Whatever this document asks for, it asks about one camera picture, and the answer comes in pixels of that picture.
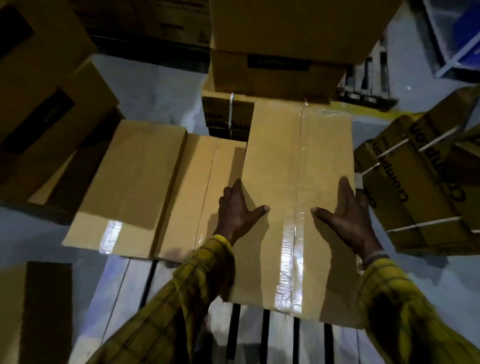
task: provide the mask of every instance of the person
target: person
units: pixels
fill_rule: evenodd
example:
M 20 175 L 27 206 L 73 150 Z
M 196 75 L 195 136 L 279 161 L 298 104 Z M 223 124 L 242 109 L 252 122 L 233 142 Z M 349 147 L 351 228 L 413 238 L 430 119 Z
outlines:
M 382 249 L 365 195 L 343 177 L 342 215 L 321 207 L 313 218 L 328 224 L 363 261 L 358 293 L 365 330 L 387 363 L 480 363 L 480 351 L 448 327 L 408 276 Z M 241 181 L 219 200 L 214 235 L 174 272 L 173 279 L 90 358 L 89 364 L 188 363 L 210 303 L 232 284 L 232 247 L 269 211 L 249 211 Z

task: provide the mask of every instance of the forearm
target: forearm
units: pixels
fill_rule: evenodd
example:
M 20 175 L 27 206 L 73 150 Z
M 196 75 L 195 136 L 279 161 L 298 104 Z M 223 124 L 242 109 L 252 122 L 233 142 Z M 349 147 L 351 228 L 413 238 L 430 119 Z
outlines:
M 229 243 L 214 236 L 192 253 L 173 279 L 90 358 L 89 364 L 186 363 L 210 303 L 235 270 Z
M 365 330 L 387 363 L 477 363 L 480 352 L 443 323 L 408 276 L 390 259 L 363 273 L 359 310 Z

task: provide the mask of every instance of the blue plastic crate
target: blue plastic crate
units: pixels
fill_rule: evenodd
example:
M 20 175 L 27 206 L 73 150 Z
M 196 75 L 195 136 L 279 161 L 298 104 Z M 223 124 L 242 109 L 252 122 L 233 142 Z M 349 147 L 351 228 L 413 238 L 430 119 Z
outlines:
M 457 51 L 462 49 L 479 32 L 480 1 L 474 0 L 453 26 L 452 38 L 457 46 Z M 480 68 L 480 42 L 460 60 L 460 63 Z

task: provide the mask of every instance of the yellow plaid shirt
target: yellow plaid shirt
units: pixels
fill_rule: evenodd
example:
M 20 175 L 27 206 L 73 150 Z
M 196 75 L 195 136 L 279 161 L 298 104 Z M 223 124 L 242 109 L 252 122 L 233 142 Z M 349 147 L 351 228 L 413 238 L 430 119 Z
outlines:
M 231 284 L 234 271 L 230 244 L 213 236 L 88 363 L 191 361 L 208 307 Z M 480 351 L 443 323 L 392 260 L 378 259 L 366 269 L 358 302 L 367 334 L 387 363 L 480 363 Z

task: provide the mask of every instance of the gray floor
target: gray floor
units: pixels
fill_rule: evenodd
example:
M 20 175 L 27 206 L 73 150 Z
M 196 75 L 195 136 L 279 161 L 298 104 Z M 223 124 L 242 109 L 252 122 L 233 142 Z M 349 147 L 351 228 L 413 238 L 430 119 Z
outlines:
M 398 109 L 427 110 L 464 85 L 433 78 L 415 15 L 407 5 L 395 16 L 387 36 L 391 89 L 400 99 Z M 93 62 L 118 97 L 126 118 L 182 125 L 189 132 L 207 134 L 200 99 L 206 75 L 104 55 L 95 55 Z M 354 146 L 375 137 L 387 125 L 381 119 L 356 115 L 353 118 Z M 480 347 L 480 256 L 423 259 L 398 255 L 375 218 L 373 224 L 385 249 L 437 307 L 442 318 Z M 0 207 L 0 267 L 27 260 L 73 264 L 76 336 L 106 257 L 61 247 L 66 229 Z

